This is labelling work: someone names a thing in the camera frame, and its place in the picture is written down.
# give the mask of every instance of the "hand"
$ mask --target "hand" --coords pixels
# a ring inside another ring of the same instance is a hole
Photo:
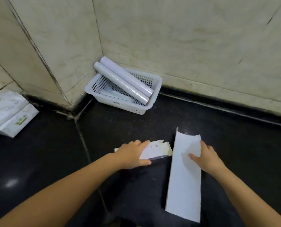
[[[214,151],[213,147],[207,146],[204,141],[201,143],[201,155],[197,157],[194,154],[189,154],[189,157],[196,162],[197,165],[205,172],[214,176],[214,174],[222,169],[226,169],[223,161],[218,157],[217,153]]]
[[[122,169],[132,169],[138,166],[148,166],[151,161],[148,159],[139,159],[142,151],[150,141],[141,142],[136,140],[131,141],[129,144],[123,144],[114,154],[121,162]]]

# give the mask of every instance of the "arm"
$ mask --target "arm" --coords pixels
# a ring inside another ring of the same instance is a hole
[[[201,156],[189,156],[221,184],[246,226],[281,226],[281,216],[224,165],[213,147],[201,141]]]
[[[120,169],[150,165],[150,160],[139,159],[149,142],[123,144],[117,152],[53,183],[6,214],[0,227],[64,226],[107,177]]]

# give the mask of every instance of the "basket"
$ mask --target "basket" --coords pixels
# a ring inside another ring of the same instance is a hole
[[[122,100],[116,100],[108,96],[100,95],[100,92],[102,90],[111,89],[111,90],[118,91],[123,95],[131,97],[131,95],[129,95],[127,92],[125,92],[123,89],[118,87],[116,84],[111,82],[109,79],[107,79],[105,76],[101,75],[100,73],[98,73],[95,77],[93,77],[92,80],[89,81],[89,83],[85,87],[85,92],[93,95],[94,98],[97,99],[97,101],[100,103],[108,104],[113,107],[118,107],[126,111],[143,115],[146,112],[146,110],[150,109],[155,103],[161,88],[162,78],[158,75],[149,74],[146,72],[141,72],[129,68],[124,68],[124,69],[154,90],[147,105],[142,104],[141,102],[139,102],[134,98],[133,98],[133,102],[131,103],[131,102],[123,102]]]

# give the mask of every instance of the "paper roll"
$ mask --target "paper roll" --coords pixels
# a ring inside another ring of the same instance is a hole
[[[147,102],[149,101],[148,97],[146,97],[144,94],[142,94],[140,91],[138,91],[135,87],[133,87],[130,84],[128,84],[125,80],[120,78],[118,75],[116,75],[110,69],[106,68],[100,62],[96,62],[93,67],[100,74],[102,74],[103,76],[105,76],[106,78],[111,80],[114,84],[116,84],[118,87],[120,87],[125,92],[130,94],[132,97],[137,99],[139,102],[141,102],[144,105],[146,105]]]
[[[150,98],[151,95],[153,94],[154,90],[152,88],[148,87],[146,84],[141,82],[139,79],[132,76],[129,72],[127,72],[126,70],[121,68],[116,63],[114,63],[108,57],[102,57],[101,64],[104,65],[106,68],[110,69],[112,72],[114,72],[119,77],[121,77],[127,83],[131,84],[138,91],[143,93],[145,96]]]

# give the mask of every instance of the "person's left arm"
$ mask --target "person's left arm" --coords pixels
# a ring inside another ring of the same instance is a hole
[[[120,169],[150,165],[150,160],[139,159],[149,142],[123,144],[115,153],[53,183],[1,218],[0,227],[64,226],[107,177]]]

